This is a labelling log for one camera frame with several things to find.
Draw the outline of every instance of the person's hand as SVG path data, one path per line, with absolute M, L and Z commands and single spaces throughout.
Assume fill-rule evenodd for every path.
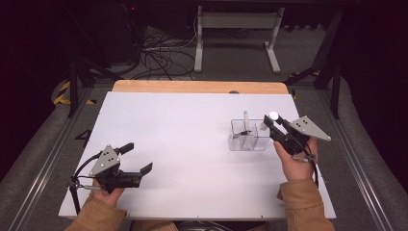
M 93 179 L 93 186 L 101 187 L 98 181 L 95 179 Z M 116 207 L 117 201 L 124 191 L 125 189 L 114 189 L 111 193 L 108 193 L 106 191 L 92 190 L 90 191 L 90 195 L 104 202 L 105 204 Z
M 317 138 L 310 138 L 307 141 L 307 144 L 310 147 L 310 154 L 315 154 L 315 164 L 318 163 L 318 139 Z M 303 163 L 297 160 L 292 159 L 292 156 L 283 148 L 280 142 L 275 141 L 273 143 L 275 146 L 276 152 L 282 162 L 283 173 L 286 176 L 288 181 L 293 180 L 302 180 L 312 177 L 313 175 L 313 168 L 310 163 Z M 299 153 L 297 154 L 300 157 L 306 156 L 306 154 Z

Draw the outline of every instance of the metal frame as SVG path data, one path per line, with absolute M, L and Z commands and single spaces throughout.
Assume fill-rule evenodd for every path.
M 280 73 L 278 61 L 273 52 L 273 45 L 276 42 L 283 12 L 284 8 L 280 8 L 277 13 L 207 13 L 202 11 L 202 6 L 198 6 L 194 71 L 200 72 L 202 69 L 203 28 L 248 28 L 273 29 L 270 40 L 265 41 L 265 48 L 273 73 Z

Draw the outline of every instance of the white knob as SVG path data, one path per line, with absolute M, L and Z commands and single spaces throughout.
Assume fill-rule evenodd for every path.
M 273 121 L 276 121 L 279 118 L 279 114 L 276 112 L 270 112 L 269 118 L 272 119 Z

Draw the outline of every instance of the brown sleeve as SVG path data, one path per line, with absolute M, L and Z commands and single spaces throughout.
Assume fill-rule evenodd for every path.
M 281 184 L 278 197 L 285 202 L 289 231 L 334 230 L 324 216 L 323 201 L 312 178 Z
M 65 231 L 118 230 L 126 211 L 117 209 L 90 196 L 78 217 Z

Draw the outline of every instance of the person's right hand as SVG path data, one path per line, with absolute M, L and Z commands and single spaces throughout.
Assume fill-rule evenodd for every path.
M 307 141 L 307 144 L 310 147 L 310 154 L 315 154 L 315 164 L 318 163 L 318 139 L 317 138 L 310 138 Z M 273 143 L 275 146 L 276 152 L 282 162 L 283 173 L 286 176 L 288 181 L 293 180 L 302 180 L 311 178 L 313 175 L 313 168 L 310 163 L 299 162 L 297 160 L 292 159 L 292 156 L 283 148 L 280 142 L 275 141 Z

